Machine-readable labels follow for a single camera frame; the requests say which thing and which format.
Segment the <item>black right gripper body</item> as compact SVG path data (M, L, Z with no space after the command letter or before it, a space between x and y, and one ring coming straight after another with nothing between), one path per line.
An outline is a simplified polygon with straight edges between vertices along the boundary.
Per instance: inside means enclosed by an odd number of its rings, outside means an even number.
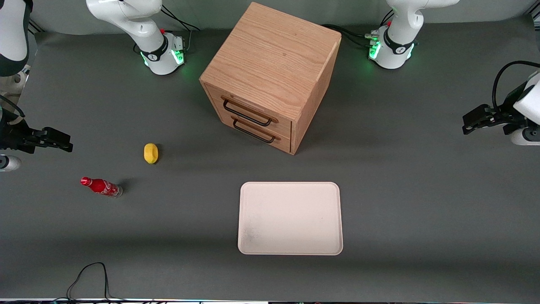
M25 119L11 111L1 111L0 145L2 150L34 151L41 143L34 136L35 129Z

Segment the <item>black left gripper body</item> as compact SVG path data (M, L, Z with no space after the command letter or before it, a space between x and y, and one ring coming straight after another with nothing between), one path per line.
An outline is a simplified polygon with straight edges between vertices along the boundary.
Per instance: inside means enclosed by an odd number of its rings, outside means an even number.
M506 125L503 126L505 135L528 127L528 119L513 106L500 106L500 112Z

